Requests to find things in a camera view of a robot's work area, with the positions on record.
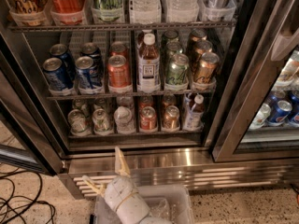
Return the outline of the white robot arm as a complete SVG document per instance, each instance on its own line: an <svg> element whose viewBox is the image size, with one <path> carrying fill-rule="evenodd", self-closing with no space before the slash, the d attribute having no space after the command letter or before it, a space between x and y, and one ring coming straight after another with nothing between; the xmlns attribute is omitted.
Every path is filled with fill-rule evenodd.
<svg viewBox="0 0 299 224"><path fill-rule="evenodd" d="M119 147L115 147L115 173L117 176L112 181L99 187L87 175L82 179L95 193L103 197L122 224L172 224L171 221L151 214L150 207L131 178L130 168Z"/></svg>

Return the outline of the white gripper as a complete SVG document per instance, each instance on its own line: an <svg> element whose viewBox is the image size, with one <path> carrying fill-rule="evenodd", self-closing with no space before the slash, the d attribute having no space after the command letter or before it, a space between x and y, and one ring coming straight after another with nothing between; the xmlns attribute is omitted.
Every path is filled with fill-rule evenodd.
<svg viewBox="0 0 299 224"><path fill-rule="evenodd" d="M130 168L119 147L115 147L115 173L108 185L96 184L84 175L82 180L98 195L104 196L106 204L114 211L122 224L138 224L150 213L150 208L139 194L130 176Z"/></svg>

